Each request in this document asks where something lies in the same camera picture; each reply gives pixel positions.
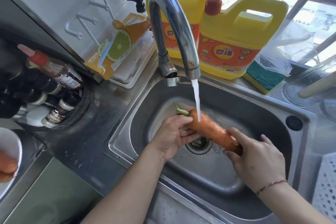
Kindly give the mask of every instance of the orange label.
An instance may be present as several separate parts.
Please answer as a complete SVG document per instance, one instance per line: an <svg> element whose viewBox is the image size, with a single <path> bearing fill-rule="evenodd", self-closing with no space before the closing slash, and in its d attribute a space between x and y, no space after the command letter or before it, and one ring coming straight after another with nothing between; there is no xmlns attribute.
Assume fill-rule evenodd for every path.
<svg viewBox="0 0 336 224"><path fill-rule="evenodd" d="M162 22L164 38L167 49L179 50L179 45L177 44L174 32L168 22ZM199 34L200 34L200 25L199 24L190 24L192 35L197 46Z"/></svg>
<svg viewBox="0 0 336 224"><path fill-rule="evenodd" d="M242 73L259 52L260 50L226 44L199 34L199 60L221 70Z"/></svg>

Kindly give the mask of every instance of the bracelet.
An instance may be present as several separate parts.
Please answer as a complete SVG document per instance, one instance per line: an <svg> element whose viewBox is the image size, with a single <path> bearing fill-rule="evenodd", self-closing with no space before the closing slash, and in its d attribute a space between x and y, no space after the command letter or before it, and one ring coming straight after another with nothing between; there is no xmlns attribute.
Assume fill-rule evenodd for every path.
<svg viewBox="0 0 336 224"><path fill-rule="evenodd" d="M264 186L264 187L262 187L261 189L259 189L258 191L257 191L257 196L259 196L259 193L260 192L263 192L265 189L267 189L268 187L271 187L271 186L273 186L273 185L275 185L275 184L279 184L279 183L282 183L282 182L287 182L287 180L280 180L280 181L276 181L276 182L272 182L272 183L270 183L270 184L268 184L268 185L266 185L266 186Z"/></svg>

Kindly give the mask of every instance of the stainless steel sink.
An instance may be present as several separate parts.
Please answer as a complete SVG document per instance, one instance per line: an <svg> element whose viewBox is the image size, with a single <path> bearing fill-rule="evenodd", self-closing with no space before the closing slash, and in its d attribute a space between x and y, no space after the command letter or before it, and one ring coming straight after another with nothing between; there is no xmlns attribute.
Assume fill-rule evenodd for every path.
<svg viewBox="0 0 336 224"><path fill-rule="evenodd" d="M289 183L298 188L305 147L314 130L314 114L206 76L199 79L199 96L201 109L224 128L236 127L257 140L261 134L269 137L285 157ZM194 106L193 89L166 87L153 68L143 90L113 129L109 149L102 150L129 167L151 141L162 120L174 114L176 105ZM289 129L288 116L298 117L302 129ZM177 194L177 198L187 199L223 222L271 223L275 216L237 177L221 148L206 139L202 143L199 147L183 146L163 168L160 182L175 198Z"/></svg>

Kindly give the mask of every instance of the drain strainer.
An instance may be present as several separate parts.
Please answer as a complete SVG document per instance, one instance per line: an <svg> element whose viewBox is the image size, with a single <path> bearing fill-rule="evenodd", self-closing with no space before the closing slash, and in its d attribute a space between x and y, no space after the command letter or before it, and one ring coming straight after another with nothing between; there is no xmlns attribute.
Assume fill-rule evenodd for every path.
<svg viewBox="0 0 336 224"><path fill-rule="evenodd" d="M211 149L211 145L209 143L209 140L201 136L195 141L188 143L186 145L187 149L190 150L194 154L205 154Z"/></svg>

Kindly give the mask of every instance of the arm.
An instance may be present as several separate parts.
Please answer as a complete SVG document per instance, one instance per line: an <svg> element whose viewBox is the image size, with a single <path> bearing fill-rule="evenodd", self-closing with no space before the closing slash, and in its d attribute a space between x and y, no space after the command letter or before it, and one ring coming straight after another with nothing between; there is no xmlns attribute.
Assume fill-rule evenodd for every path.
<svg viewBox="0 0 336 224"><path fill-rule="evenodd" d="M192 120L177 115L164 120L124 177L81 224L142 224L164 164L199 137L191 129L181 130Z"/></svg>
<svg viewBox="0 0 336 224"><path fill-rule="evenodd" d="M243 155L229 151L237 175L255 193L261 188L286 179L285 159L281 152L264 135L262 142L247 137L236 128L229 129L243 147ZM271 185L259 193L264 204L285 224L321 224L332 222L313 208L287 182Z"/></svg>

